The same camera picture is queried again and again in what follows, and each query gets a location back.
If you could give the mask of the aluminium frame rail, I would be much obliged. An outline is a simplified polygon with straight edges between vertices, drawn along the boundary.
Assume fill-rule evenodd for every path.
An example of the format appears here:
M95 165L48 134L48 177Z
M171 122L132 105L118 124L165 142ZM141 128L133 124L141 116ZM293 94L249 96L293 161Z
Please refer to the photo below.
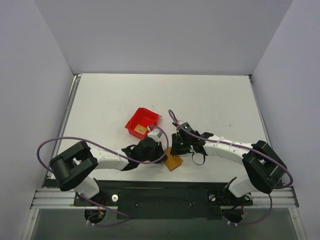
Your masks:
M270 194L273 208L297 208L298 199L293 187L275 189ZM258 208L267 209L270 206L269 197L261 192L251 194L252 205L246 209ZM31 208L32 209L94 209L93 205L74 205L76 193L72 190L60 191L58 188L38 188L35 191Z

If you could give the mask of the red plastic bin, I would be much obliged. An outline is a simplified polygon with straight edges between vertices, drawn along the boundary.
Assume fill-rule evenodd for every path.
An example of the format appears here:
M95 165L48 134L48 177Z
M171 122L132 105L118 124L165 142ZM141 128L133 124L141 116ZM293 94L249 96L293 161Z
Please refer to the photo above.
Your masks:
M145 134L140 134L136 131L134 131L134 128L136 125L144 126L148 129L148 126L150 125L158 125L159 120L162 116L160 114L157 114L147 108L139 107L136 112L133 114L131 119L127 122L125 125L125 128L127 129L128 133L140 140L143 140L149 130Z

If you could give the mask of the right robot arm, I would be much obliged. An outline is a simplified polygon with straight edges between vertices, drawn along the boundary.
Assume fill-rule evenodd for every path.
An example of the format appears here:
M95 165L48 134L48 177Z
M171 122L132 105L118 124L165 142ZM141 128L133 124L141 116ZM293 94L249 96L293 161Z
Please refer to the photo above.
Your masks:
M270 194L286 173L286 165L265 141L241 143L210 132L200 134L182 120L172 124L176 133L171 135L171 155L200 154L203 161L219 157L244 167L246 174L233 177L225 186L223 198L230 205L251 192Z

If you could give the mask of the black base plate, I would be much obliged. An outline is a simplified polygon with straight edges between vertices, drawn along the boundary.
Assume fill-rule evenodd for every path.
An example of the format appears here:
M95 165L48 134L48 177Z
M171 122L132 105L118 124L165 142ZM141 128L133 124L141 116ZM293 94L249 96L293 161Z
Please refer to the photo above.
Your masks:
M252 206L251 194L234 197L225 182L100 180L94 199L133 220L221 219L224 208Z

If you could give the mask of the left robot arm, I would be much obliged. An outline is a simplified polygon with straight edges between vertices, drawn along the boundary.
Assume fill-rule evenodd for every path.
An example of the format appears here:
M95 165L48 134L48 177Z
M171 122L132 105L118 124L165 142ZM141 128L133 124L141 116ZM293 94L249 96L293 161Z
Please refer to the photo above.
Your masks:
M90 177L93 170L130 171L140 164L161 163L168 157L162 143L151 137L145 137L138 144L132 144L116 154L109 151L90 148L85 141L79 141L63 151L49 162L61 191L74 190L85 196L92 206L103 200L98 181Z

